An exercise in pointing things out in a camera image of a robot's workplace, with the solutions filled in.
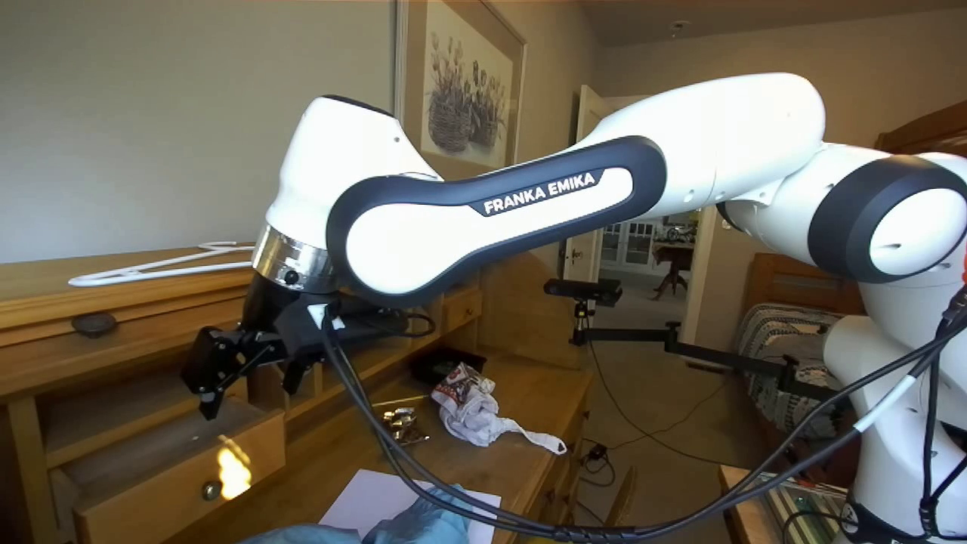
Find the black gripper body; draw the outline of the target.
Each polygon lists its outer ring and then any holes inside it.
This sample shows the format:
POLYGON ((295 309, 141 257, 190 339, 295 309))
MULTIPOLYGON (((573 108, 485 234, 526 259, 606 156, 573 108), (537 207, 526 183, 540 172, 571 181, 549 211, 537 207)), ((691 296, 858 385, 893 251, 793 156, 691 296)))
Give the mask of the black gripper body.
POLYGON ((180 380, 202 401, 220 401, 237 378, 277 364, 282 388, 295 393, 304 373, 323 360, 327 339, 359 344, 401 332, 398 309, 344 292, 295 292, 252 278, 242 323, 234 329, 202 327, 180 365, 180 380))

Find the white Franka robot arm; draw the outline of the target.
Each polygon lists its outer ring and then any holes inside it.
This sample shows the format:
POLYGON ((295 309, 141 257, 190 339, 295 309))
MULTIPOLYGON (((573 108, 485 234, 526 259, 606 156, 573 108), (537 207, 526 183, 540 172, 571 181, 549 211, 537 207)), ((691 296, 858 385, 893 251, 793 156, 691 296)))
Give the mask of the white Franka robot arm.
POLYGON ((196 337, 184 385, 215 414, 264 364, 290 380, 339 357, 344 292, 421 304, 465 273, 621 217, 717 207, 724 220, 853 278, 829 365, 858 409, 853 511, 865 537, 964 534, 964 160, 889 153, 826 136, 820 91, 793 73, 685 85, 600 117, 580 141, 469 181, 441 177, 401 124, 318 98, 282 163, 252 251, 242 327, 196 337))

